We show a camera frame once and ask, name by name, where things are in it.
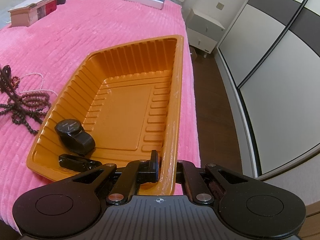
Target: pink blanket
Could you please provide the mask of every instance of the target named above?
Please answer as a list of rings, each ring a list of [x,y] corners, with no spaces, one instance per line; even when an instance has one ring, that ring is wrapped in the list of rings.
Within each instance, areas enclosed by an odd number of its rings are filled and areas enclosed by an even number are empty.
[[[162,10],[123,0],[67,0],[31,27],[0,30],[0,64],[12,75],[39,72],[44,89],[59,93],[74,70],[91,52],[146,38],[181,34],[185,37],[178,158],[200,166],[193,70],[181,7],[169,0]],[[41,78],[22,79],[19,90],[37,89]],[[7,101],[0,94],[0,103]],[[35,129],[39,125],[30,121]],[[0,116],[0,219],[15,228],[12,205],[24,192],[49,183],[26,167],[34,136]]]

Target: watch face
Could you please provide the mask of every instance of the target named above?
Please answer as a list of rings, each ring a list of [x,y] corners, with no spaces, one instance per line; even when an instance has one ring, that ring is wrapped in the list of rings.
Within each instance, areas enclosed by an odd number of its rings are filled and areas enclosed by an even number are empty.
[[[62,133],[72,133],[81,128],[81,123],[75,119],[65,119],[59,122],[56,129]]]

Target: gray drawer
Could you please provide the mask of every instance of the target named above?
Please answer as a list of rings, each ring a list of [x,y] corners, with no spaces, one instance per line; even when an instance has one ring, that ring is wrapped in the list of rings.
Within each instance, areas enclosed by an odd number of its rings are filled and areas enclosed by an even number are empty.
[[[219,41],[225,32],[225,29],[196,14],[193,14],[192,18],[190,19],[188,28],[215,41]]]

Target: metal screw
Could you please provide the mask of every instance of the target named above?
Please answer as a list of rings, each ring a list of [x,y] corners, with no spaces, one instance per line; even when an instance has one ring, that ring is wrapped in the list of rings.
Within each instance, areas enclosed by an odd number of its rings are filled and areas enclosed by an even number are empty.
[[[114,202],[121,201],[124,199],[124,196],[119,193],[114,193],[108,196],[108,199]]]
[[[209,201],[212,197],[209,194],[201,193],[196,196],[196,199],[202,202]]]

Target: black wristwatch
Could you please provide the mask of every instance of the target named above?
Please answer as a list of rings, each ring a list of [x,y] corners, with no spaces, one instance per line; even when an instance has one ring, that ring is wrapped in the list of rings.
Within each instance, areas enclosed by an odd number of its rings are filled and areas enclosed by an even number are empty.
[[[85,156],[94,149],[96,143],[75,119],[65,119],[54,128],[63,144],[72,152]]]

